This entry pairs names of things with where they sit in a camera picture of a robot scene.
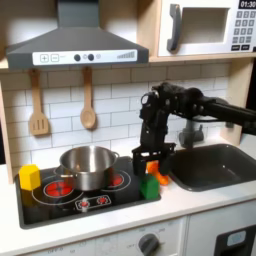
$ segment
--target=stove knob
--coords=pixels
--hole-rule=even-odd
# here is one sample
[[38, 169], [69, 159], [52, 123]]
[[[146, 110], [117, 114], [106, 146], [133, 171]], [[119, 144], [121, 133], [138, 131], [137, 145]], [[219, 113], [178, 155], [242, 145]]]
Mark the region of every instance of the stove knob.
[[154, 234], [147, 234], [139, 241], [139, 248], [144, 256], [151, 256], [159, 247], [160, 243]]

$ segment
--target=black sink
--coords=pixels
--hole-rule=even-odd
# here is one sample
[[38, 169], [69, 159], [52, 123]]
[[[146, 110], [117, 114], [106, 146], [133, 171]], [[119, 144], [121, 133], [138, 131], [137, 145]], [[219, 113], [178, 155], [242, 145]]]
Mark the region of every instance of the black sink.
[[227, 144], [180, 150], [170, 176], [184, 189], [205, 191], [256, 180], [256, 161]]

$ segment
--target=black stovetop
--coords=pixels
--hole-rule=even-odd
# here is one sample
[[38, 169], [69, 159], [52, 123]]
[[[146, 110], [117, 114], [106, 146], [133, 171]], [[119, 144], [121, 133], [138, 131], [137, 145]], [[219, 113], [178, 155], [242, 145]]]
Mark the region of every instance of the black stovetop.
[[119, 158], [113, 169], [112, 184], [93, 192], [73, 190], [54, 175], [54, 168], [40, 171], [41, 187], [33, 191], [20, 189], [17, 176], [15, 182], [21, 228], [45, 226], [155, 201], [147, 200], [141, 194], [140, 180], [133, 173], [131, 158]]

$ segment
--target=microwave door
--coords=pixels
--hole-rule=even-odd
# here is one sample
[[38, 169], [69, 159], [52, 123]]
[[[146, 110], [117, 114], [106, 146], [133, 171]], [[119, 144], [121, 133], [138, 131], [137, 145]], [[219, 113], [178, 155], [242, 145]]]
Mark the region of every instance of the microwave door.
[[233, 1], [164, 0], [159, 56], [227, 53], [231, 51]]

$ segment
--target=cabinet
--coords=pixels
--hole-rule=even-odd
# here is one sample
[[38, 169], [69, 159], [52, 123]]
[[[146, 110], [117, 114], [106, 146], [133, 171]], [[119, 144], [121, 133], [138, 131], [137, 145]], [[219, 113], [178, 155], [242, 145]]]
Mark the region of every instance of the cabinet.
[[184, 256], [213, 256], [218, 235], [256, 225], [255, 216], [255, 201], [192, 215]]

